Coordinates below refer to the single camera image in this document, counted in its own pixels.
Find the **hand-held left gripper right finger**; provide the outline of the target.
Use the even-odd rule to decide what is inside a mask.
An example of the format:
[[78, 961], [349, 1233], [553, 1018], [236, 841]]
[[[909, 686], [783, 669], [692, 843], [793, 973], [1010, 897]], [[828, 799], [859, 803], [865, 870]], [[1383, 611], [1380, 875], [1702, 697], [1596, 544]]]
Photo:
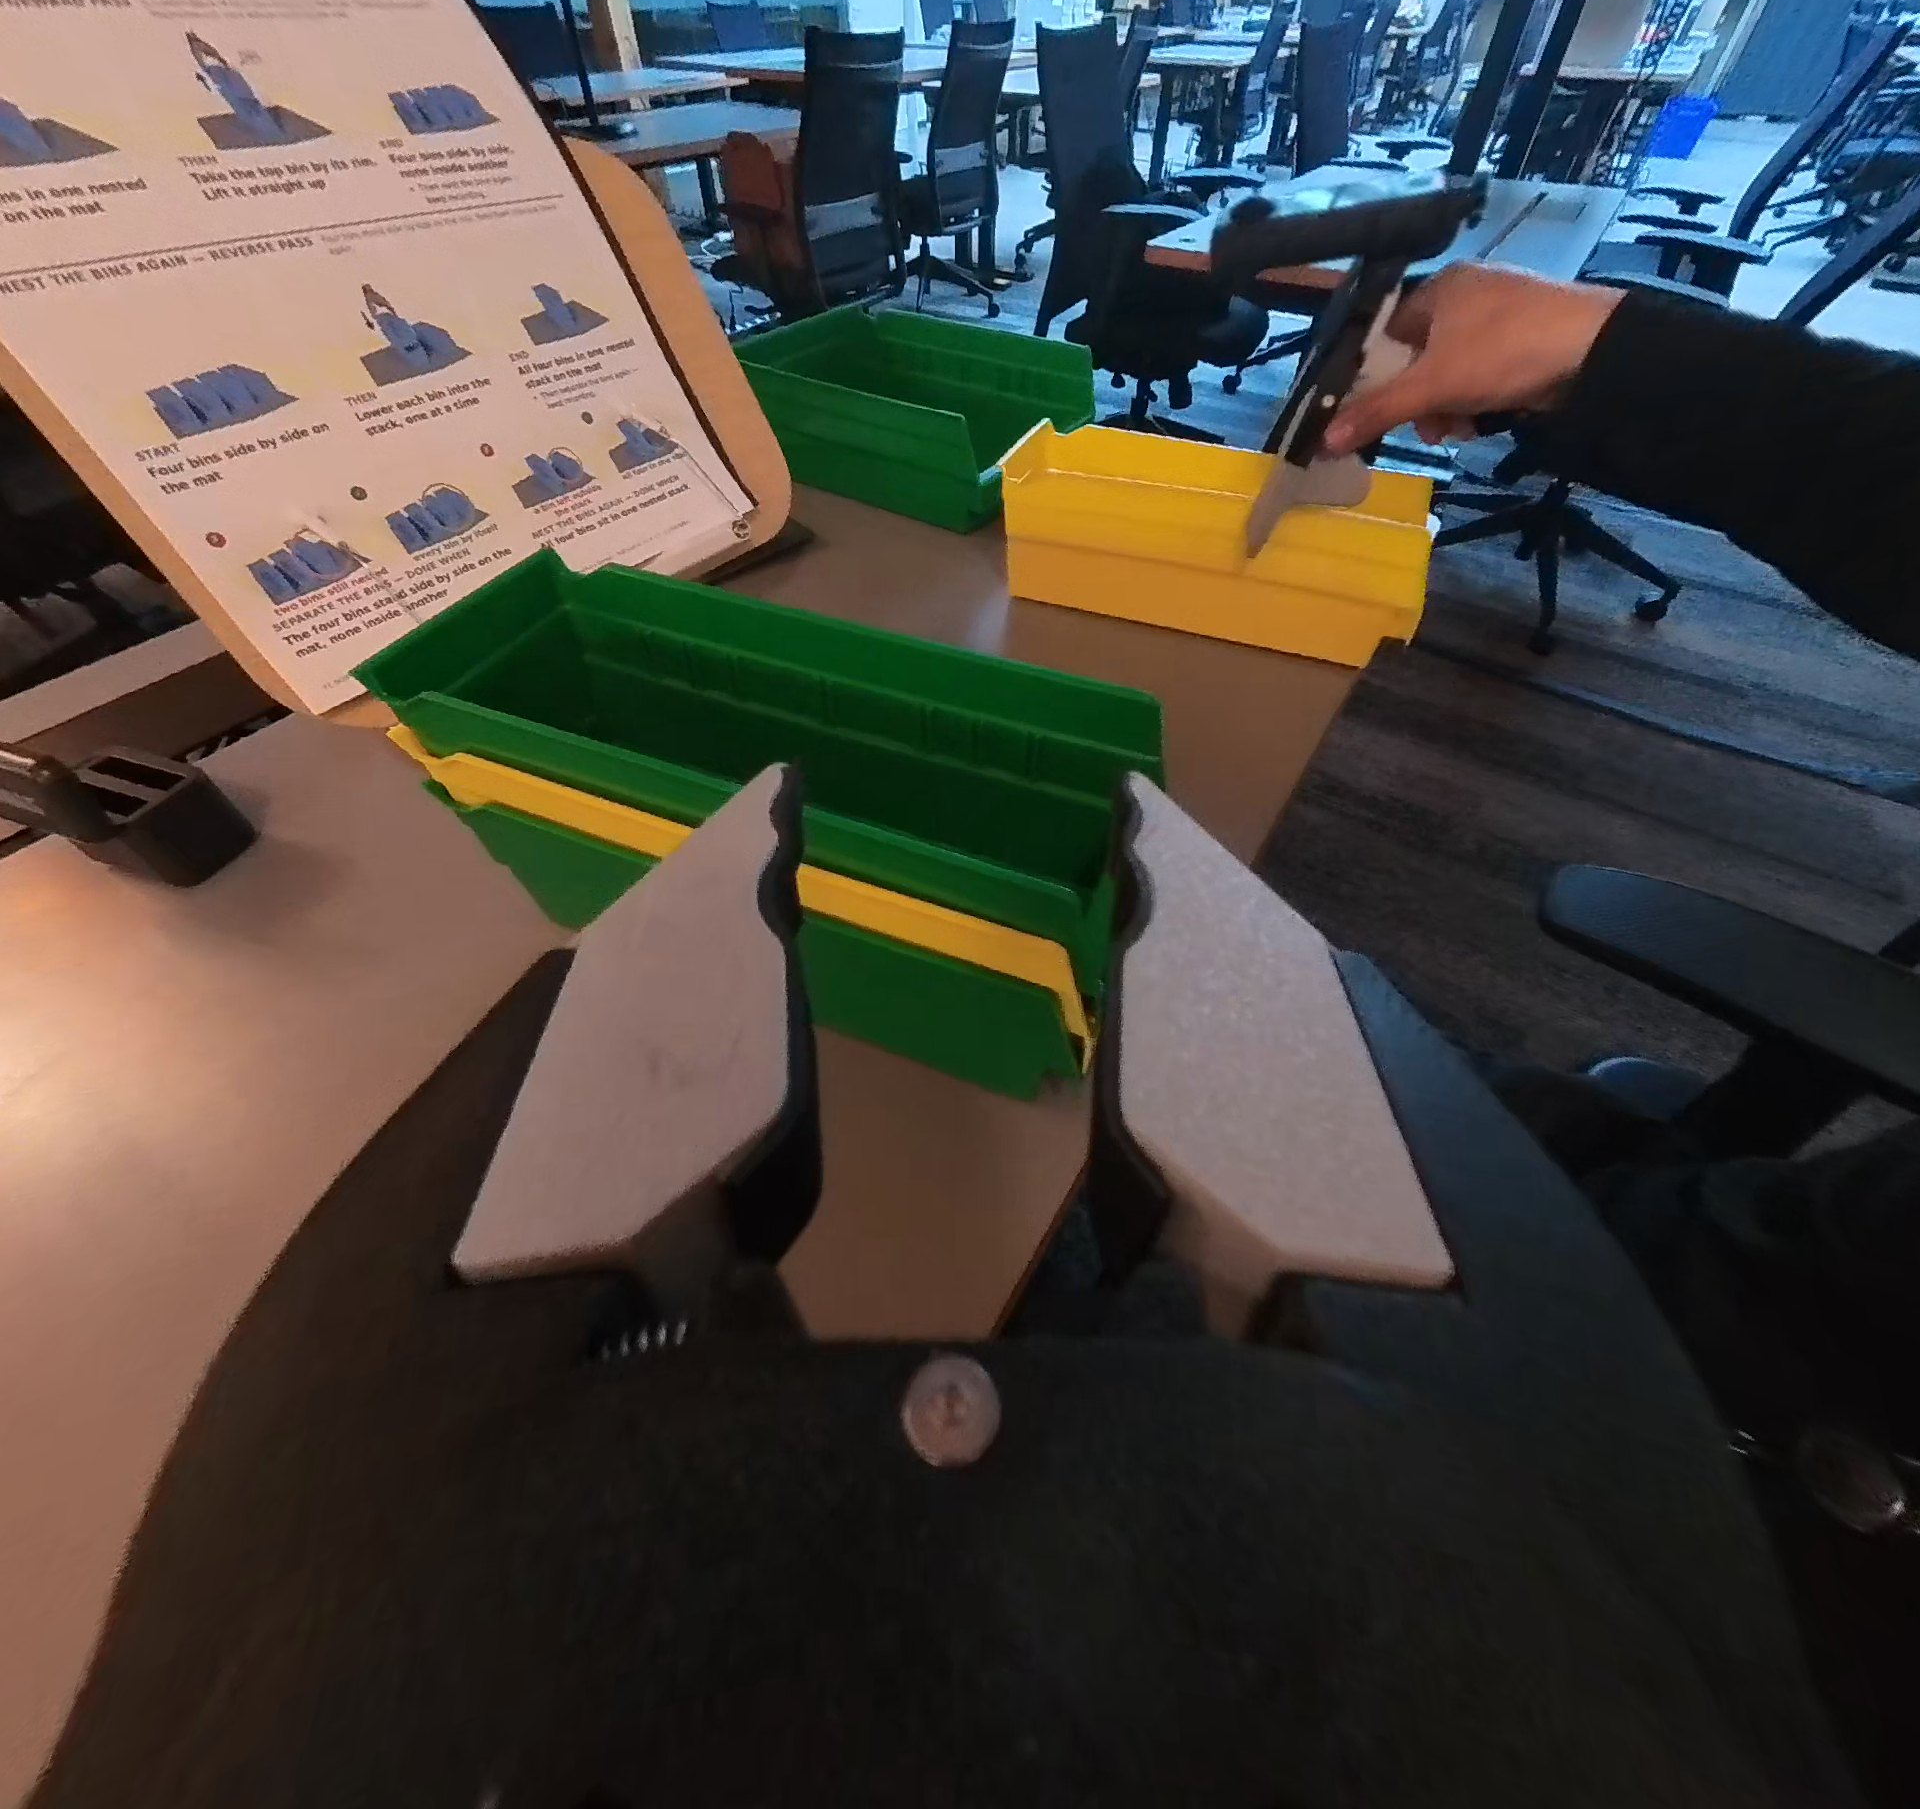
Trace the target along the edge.
[[1159, 784], [1116, 793], [1093, 1237], [1203, 1296], [1438, 1294], [1457, 1270], [1333, 947]]

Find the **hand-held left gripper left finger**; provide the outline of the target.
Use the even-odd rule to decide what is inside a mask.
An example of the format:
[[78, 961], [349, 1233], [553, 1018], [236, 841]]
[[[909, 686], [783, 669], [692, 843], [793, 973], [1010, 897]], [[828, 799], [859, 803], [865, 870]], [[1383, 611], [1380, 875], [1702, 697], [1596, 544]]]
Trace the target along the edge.
[[582, 933], [466, 1225], [465, 1286], [778, 1268], [823, 1194], [803, 781], [771, 765]]

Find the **yellow plastic bin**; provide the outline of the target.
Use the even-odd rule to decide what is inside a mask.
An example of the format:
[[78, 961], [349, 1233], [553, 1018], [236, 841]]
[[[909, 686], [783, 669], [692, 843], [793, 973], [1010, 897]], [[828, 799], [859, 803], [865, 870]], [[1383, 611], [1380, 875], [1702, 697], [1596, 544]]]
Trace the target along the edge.
[[1364, 669], [1428, 599], [1428, 476], [1371, 470], [1357, 506], [1297, 506], [1247, 548], [1266, 452], [1043, 422], [1003, 454], [1013, 596]]
[[[407, 726], [393, 728], [389, 739], [420, 766], [427, 782], [438, 782], [463, 803], [509, 807], [598, 841], [642, 851], [658, 862], [694, 831], [687, 823], [570, 788], [481, 755], [456, 751], [436, 757]], [[1082, 1073], [1089, 1073], [1097, 1016], [1068, 949], [1059, 941], [996, 924], [976, 912], [926, 901], [898, 886], [875, 884], [814, 865], [804, 865], [799, 872], [799, 898], [804, 912], [835, 917], [1052, 990], [1064, 1010], [1068, 1032], [1078, 1044]]]

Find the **green plastic bin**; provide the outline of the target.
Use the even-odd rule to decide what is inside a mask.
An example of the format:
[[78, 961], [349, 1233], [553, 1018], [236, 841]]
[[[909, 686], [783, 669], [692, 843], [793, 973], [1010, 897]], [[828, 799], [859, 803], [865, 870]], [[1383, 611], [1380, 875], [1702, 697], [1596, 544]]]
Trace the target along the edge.
[[811, 865], [1057, 942], [1090, 1001], [1116, 797], [1165, 782], [1148, 693], [554, 552], [356, 677], [436, 755], [691, 826], [793, 766]]
[[905, 308], [833, 308], [737, 341], [793, 480], [951, 532], [1003, 506], [1001, 459], [1094, 419], [1080, 343]]
[[[501, 804], [427, 793], [479, 837], [540, 910], [584, 930], [658, 859]], [[814, 1022], [1020, 1100], [1078, 1079], [1082, 1053], [1057, 994], [835, 917], [807, 910], [799, 955]]]

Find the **person's right forearm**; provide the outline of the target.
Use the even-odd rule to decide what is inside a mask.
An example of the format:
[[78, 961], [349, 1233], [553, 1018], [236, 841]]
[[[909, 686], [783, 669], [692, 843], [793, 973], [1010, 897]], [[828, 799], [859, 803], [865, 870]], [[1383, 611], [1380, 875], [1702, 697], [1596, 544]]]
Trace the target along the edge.
[[1918, 361], [1628, 293], [1527, 427], [1549, 473], [1728, 538], [1918, 656]]

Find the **person's right hand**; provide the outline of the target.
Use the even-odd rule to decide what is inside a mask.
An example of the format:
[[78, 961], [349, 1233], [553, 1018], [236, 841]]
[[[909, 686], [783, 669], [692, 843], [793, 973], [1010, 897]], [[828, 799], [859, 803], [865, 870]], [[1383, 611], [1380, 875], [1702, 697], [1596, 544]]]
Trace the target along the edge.
[[1489, 416], [1553, 405], [1577, 376], [1625, 291], [1454, 263], [1385, 317], [1369, 369], [1333, 412], [1324, 454], [1360, 452], [1396, 431], [1428, 446], [1478, 435]]

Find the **black plastic holder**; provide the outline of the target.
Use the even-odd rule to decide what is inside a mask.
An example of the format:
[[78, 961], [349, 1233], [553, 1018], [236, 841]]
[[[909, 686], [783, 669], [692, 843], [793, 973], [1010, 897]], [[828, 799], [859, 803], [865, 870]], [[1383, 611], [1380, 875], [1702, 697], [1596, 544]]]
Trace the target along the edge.
[[4, 745], [3, 814], [168, 886], [205, 884], [260, 841], [259, 824], [202, 766], [139, 748], [66, 762]]

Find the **printed instruction sheet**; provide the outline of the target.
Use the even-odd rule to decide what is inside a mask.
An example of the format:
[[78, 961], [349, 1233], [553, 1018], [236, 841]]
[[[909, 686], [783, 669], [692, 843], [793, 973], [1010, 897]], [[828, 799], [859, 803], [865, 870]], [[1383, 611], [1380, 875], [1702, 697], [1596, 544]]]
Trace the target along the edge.
[[16, 402], [323, 714], [543, 548], [700, 575], [756, 501], [468, 0], [3, 0]]

